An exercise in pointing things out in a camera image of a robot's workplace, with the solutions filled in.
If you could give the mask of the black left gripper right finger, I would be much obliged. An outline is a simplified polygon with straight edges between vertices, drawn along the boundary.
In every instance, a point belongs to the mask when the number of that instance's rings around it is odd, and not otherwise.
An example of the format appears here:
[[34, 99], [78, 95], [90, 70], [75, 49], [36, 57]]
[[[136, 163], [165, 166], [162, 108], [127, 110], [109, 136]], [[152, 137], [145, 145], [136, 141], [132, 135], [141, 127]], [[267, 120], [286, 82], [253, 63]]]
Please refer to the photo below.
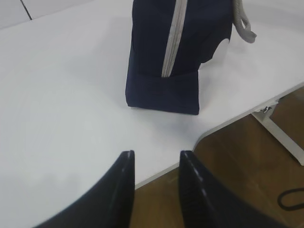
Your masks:
[[284, 227], [228, 190], [192, 151], [180, 153], [179, 201], [187, 228]]

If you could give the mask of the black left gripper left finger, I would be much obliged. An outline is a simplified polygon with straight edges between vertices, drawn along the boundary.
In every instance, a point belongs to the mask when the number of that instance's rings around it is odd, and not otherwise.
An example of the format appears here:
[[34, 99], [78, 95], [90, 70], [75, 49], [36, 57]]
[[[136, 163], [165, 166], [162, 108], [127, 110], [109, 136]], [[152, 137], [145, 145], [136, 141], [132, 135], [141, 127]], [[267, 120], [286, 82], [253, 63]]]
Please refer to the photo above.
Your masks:
[[124, 151], [88, 192], [38, 227], [127, 228], [131, 220], [134, 193], [134, 151]]

